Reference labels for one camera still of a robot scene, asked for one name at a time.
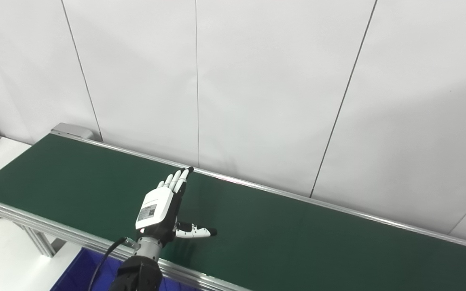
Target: white robotic hand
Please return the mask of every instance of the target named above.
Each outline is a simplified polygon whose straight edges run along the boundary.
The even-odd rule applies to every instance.
[[[166,180],[157,184],[156,189],[145,195],[136,220],[136,229],[141,234],[152,226],[163,223],[163,221],[173,221],[172,231],[177,238],[205,238],[217,234],[217,230],[213,228],[205,228],[177,220],[181,198],[186,189],[186,179],[192,172],[192,167],[180,169],[176,173],[168,175]]]

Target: white wall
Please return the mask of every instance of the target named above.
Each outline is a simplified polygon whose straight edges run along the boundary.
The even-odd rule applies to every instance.
[[[378,2],[350,79],[374,3],[1,1],[0,132],[83,125],[466,238],[466,1]]]
[[[36,142],[59,122],[98,134],[59,1],[0,1],[0,132]]]

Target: sticker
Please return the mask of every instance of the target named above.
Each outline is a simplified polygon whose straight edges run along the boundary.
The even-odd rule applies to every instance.
[[[137,221],[153,217],[154,212],[156,211],[156,206],[157,206],[157,204],[154,204],[154,205],[149,205],[149,206],[147,206],[145,208],[142,208],[139,211]]]

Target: white table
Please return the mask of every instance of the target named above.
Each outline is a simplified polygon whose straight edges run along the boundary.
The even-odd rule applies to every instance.
[[[29,147],[1,138],[0,169]],[[49,291],[79,251],[79,246],[67,242],[53,258],[43,256],[26,232],[0,219],[0,291]]]

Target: robot finger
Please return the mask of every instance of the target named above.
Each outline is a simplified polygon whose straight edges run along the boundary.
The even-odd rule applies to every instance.
[[[179,190],[181,189],[181,187],[183,186],[183,184],[186,183],[186,178],[188,177],[188,175],[190,175],[191,172],[194,171],[194,167],[189,167],[187,169],[185,169],[183,171],[183,173],[181,173],[181,176],[179,177],[179,179],[177,180],[177,183],[176,183],[176,186],[174,187],[174,193],[178,193]]]
[[[181,177],[181,170],[178,170],[175,174],[174,174],[174,178],[172,178],[172,182],[170,182],[170,186],[168,186],[168,188],[170,188],[170,190],[174,191],[174,188],[177,184],[177,181],[179,180],[179,177]]]
[[[168,175],[167,179],[165,180],[165,184],[163,185],[163,187],[168,188],[168,185],[170,185],[170,182],[172,182],[173,177],[174,177],[174,175],[172,175],[172,174]]]

